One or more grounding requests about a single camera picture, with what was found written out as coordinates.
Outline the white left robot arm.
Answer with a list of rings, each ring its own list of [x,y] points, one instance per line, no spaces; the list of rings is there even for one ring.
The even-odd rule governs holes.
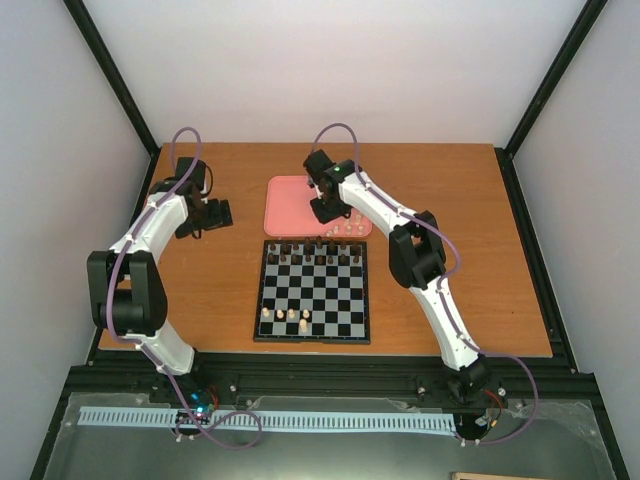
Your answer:
[[[123,237],[87,259],[96,327],[145,353],[159,372],[175,375],[174,392],[190,403],[206,395],[208,378],[193,368],[196,350],[168,320],[158,262],[171,239],[198,240],[205,231],[232,224],[229,202],[210,198],[212,187],[213,173],[204,161],[179,158],[174,175],[152,186]]]

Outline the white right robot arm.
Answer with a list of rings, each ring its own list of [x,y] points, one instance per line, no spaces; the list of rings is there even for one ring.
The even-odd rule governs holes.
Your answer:
[[[490,371],[452,298],[446,239],[435,217],[397,202],[353,160],[335,163],[324,151],[313,150],[303,167],[316,191],[310,205],[320,223],[348,217],[356,209],[385,235],[392,277],[416,298],[438,342],[449,395],[460,405],[473,401]]]

